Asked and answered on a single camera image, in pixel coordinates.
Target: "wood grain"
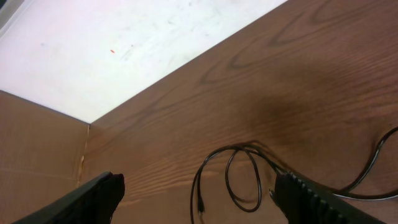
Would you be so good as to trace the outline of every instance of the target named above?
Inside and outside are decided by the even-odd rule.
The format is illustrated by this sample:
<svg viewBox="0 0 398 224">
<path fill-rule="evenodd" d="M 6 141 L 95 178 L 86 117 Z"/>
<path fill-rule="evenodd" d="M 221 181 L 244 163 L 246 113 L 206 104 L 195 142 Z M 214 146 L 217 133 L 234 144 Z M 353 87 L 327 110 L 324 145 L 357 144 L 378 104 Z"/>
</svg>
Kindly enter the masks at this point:
<svg viewBox="0 0 398 224">
<path fill-rule="evenodd" d="M 397 15 L 397 1 L 288 1 L 94 122 L 83 180 L 125 175 L 115 223 L 188 223 L 190 184 L 206 155 L 257 139 L 307 177 L 344 187 L 398 126 Z M 355 192 L 398 187 L 397 141 Z M 205 223 L 287 223 L 269 198 L 256 213 L 236 208 L 224 186 L 227 157 L 205 169 Z M 231 174 L 247 197 L 251 173 L 242 157 Z M 397 223 L 398 200 L 350 203 Z"/>
<path fill-rule="evenodd" d="M 0 223 L 73 190 L 88 125 L 0 91 Z"/>
</svg>

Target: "white panel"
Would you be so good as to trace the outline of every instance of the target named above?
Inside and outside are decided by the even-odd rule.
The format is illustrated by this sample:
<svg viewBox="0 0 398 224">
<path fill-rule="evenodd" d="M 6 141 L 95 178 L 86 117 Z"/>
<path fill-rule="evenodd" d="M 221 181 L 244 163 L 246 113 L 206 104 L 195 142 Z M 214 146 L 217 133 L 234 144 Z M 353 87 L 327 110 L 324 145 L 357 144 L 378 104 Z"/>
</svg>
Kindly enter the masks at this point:
<svg viewBox="0 0 398 224">
<path fill-rule="evenodd" d="M 91 123 L 284 1 L 34 0 L 0 39 L 0 90 Z"/>
</svg>

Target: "wooden table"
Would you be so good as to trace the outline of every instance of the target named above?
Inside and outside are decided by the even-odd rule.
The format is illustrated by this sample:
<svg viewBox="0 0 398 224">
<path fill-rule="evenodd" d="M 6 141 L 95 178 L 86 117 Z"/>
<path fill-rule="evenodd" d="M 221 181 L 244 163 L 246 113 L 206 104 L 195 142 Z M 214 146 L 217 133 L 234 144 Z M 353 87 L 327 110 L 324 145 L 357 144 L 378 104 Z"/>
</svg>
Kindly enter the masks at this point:
<svg viewBox="0 0 398 224">
<path fill-rule="evenodd" d="M 190 187 L 206 155 L 257 139 L 307 177 L 344 187 L 398 126 L 397 72 L 397 1 L 290 0 L 97 120 L 81 180 L 125 175 L 113 223 L 189 223 Z M 387 142 L 354 192 L 398 188 L 397 144 Z M 228 157 L 203 173 L 205 223 L 287 223 L 268 196 L 255 213 L 235 206 L 224 183 Z M 269 168 L 259 163 L 267 192 Z M 230 178 L 239 196 L 256 196 L 247 158 Z M 349 202 L 398 222 L 396 199 Z"/>
</svg>

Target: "black cable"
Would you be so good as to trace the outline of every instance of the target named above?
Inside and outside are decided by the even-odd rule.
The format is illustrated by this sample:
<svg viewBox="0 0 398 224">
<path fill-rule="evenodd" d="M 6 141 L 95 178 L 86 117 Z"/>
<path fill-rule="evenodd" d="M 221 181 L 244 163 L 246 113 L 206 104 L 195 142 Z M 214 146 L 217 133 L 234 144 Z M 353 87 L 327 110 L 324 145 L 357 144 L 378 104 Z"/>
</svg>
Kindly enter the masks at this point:
<svg viewBox="0 0 398 224">
<path fill-rule="evenodd" d="M 362 170 L 362 172 L 358 175 L 358 177 L 348 186 L 337 190 L 337 189 L 332 189 L 327 187 L 329 190 L 331 190 L 333 192 L 334 195 L 339 196 L 339 197 L 343 197 L 343 198 L 349 198 L 349 199 L 355 199 L 355 200 L 365 200 L 365 201 L 375 201 L 375 200 L 387 200 L 387 199 L 392 199 L 395 197 L 398 197 L 398 190 L 394 190 L 392 192 L 386 193 L 386 194 L 382 194 L 382 195 L 358 195 L 358 194 L 352 194 L 350 193 L 350 191 L 352 191 L 355 187 L 357 187 L 362 180 L 369 174 L 370 170 L 372 169 L 374 163 L 377 160 L 377 157 L 380 153 L 380 150 L 382 149 L 384 143 L 387 141 L 387 139 L 393 135 L 396 131 L 398 131 L 398 127 L 393 128 L 392 130 L 390 130 L 387 134 L 385 134 L 380 141 L 378 142 L 374 152 L 371 154 L 370 156 L 370 160 L 368 161 L 368 163 L 365 165 L 365 168 Z M 195 184 L 197 182 L 197 194 L 198 194 L 198 211 L 199 214 L 202 215 L 202 213 L 205 211 L 205 204 L 203 203 L 203 199 L 201 197 L 201 192 L 200 192 L 200 177 L 201 177 L 201 172 L 203 171 L 204 166 L 207 164 L 207 162 L 214 158 L 216 155 L 218 155 L 219 153 L 223 152 L 223 151 L 234 151 L 231 155 L 231 157 L 228 160 L 228 163 L 226 165 L 226 169 L 225 169 L 225 184 L 226 187 L 228 189 L 228 193 L 229 196 L 231 197 L 232 201 L 235 203 L 236 206 L 238 206 L 241 210 L 245 211 L 245 212 L 255 212 L 261 204 L 261 195 L 262 195 L 262 190 L 261 190 L 261 181 L 260 181 L 260 176 L 259 176 L 259 172 L 258 172 L 258 168 L 257 168 L 257 164 L 254 160 L 254 158 L 252 157 L 251 154 L 257 155 L 263 159 L 265 159 L 267 161 L 267 163 L 271 166 L 271 168 L 274 170 L 274 172 L 276 174 L 280 174 L 282 173 L 286 173 L 286 170 L 281 168 L 281 166 L 279 166 L 278 164 L 276 164 L 275 162 L 273 162 L 272 160 L 270 160 L 262 151 L 263 148 L 254 145 L 254 144 L 250 144 L 250 143 L 242 143 L 242 144 L 237 144 L 237 145 L 233 145 L 233 146 L 226 146 L 226 147 L 221 147 L 215 151 L 213 151 L 212 153 L 210 153 L 205 161 L 203 161 L 203 164 L 199 167 L 197 173 L 195 174 L 195 177 L 193 178 L 193 183 L 192 183 L 192 189 L 191 189 L 191 197 L 190 197 L 190 214 L 191 214 L 191 223 L 194 224 L 194 220 L 193 220 L 193 192 L 195 190 Z M 256 180 L 257 180 L 257 190 L 258 190 L 258 198 L 257 198 L 257 204 L 254 208 L 244 208 L 238 201 L 240 202 L 244 202 L 243 199 L 239 198 L 238 196 L 236 196 L 234 194 L 234 192 L 231 189 L 231 186 L 229 185 L 229 176 L 228 176 L 228 172 L 229 172 L 229 167 L 233 161 L 233 158 L 235 157 L 235 155 L 239 152 L 239 151 L 244 151 L 248 157 L 250 158 L 252 164 L 253 164 L 253 168 L 254 168 L 254 172 L 256 174 Z"/>
</svg>

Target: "black wire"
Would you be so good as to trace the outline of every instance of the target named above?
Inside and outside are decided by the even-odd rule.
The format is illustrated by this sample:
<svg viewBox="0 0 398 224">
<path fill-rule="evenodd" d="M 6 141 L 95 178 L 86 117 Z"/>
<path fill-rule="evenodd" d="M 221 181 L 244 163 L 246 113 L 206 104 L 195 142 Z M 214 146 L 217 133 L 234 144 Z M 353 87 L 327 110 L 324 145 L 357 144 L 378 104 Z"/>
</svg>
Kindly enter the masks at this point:
<svg viewBox="0 0 398 224">
<path fill-rule="evenodd" d="M 349 199 L 355 199 L 355 200 L 365 200 L 365 201 L 375 201 L 375 200 L 387 200 L 387 199 L 392 199 L 395 197 L 398 197 L 398 190 L 394 190 L 392 192 L 386 193 L 386 194 L 382 194 L 382 195 L 358 195 L 358 194 L 352 194 L 350 193 L 350 191 L 352 191 L 355 187 L 357 187 L 362 180 L 369 174 L 370 170 L 372 169 L 374 163 L 377 160 L 377 157 L 380 153 L 380 150 L 382 149 L 384 143 L 387 141 L 387 139 L 394 134 L 396 131 L 398 131 L 398 127 L 393 128 L 392 130 L 390 130 L 387 134 L 385 134 L 380 141 L 378 142 L 374 152 L 371 154 L 370 156 L 370 160 L 368 161 L 368 163 L 365 165 L 365 168 L 362 170 L 362 172 L 358 175 L 358 177 L 349 185 L 347 185 L 346 187 L 337 190 L 337 189 L 332 189 L 327 187 L 331 192 L 333 192 L 334 195 L 339 196 L 339 197 L 343 197 L 343 198 L 349 198 Z M 200 192 L 200 177 L 201 177 L 201 172 L 203 171 L 204 166 L 207 164 L 207 162 L 214 158 L 216 155 L 218 155 L 219 153 L 223 152 L 223 151 L 234 151 L 231 155 L 231 157 L 228 160 L 228 163 L 226 165 L 226 169 L 225 169 L 225 184 L 226 187 L 228 189 L 228 193 L 229 196 L 231 197 L 232 201 L 235 203 L 236 206 L 238 206 L 241 210 L 245 211 L 245 212 L 255 212 L 261 204 L 261 195 L 262 195 L 262 190 L 261 190 L 261 181 L 260 181 L 260 176 L 259 176 L 259 172 L 258 172 L 258 168 L 257 168 L 257 164 L 254 160 L 254 158 L 252 157 L 251 154 L 257 155 L 263 159 L 265 159 L 267 161 L 267 163 L 271 166 L 271 168 L 274 170 L 274 172 L 276 174 L 280 174 L 282 173 L 286 173 L 286 170 L 281 168 L 281 166 L 279 166 L 278 164 L 276 164 L 275 162 L 273 162 L 272 160 L 270 160 L 262 151 L 263 148 L 254 145 L 254 144 L 250 144 L 250 143 L 242 143 L 242 144 L 237 144 L 237 145 L 233 145 L 233 146 L 226 146 L 226 147 L 221 147 L 215 151 L 213 151 L 212 153 L 210 153 L 205 161 L 203 162 L 203 164 L 199 167 L 197 173 L 195 174 L 195 177 L 193 178 L 193 183 L 192 183 L 192 189 L 191 189 L 191 197 L 190 197 L 190 214 L 191 214 L 191 223 L 194 224 L 194 220 L 193 220 L 193 192 L 195 190 L 195 184 L 197 182 L 197 194 L 198 194 L 198 211 L 199 214 L 202 215 L 203 212 L 205 211 L 205 204 L 203 203 L 203 199 L 201 197 L 201 192 Z M 245 208 L 243 207 L 238 201 L 244 202 L 243 199 L 239 198 L 238 196 L 236 196 L 234 194 L 234 192 L 231 189 L 231 186 L 229 185 L 229 167 L 233 161 L 233 158 L 235 157 L 235 155 L 239 152 L 239 151 L 244 151 L 248 157 L 250 158 L 252 164 L 253 164 L 253 168 L 254 168 L 254 172 L 256 174 L 256 180 L 257 180 L 257 204 L 254 208 Z"/>
</svg>

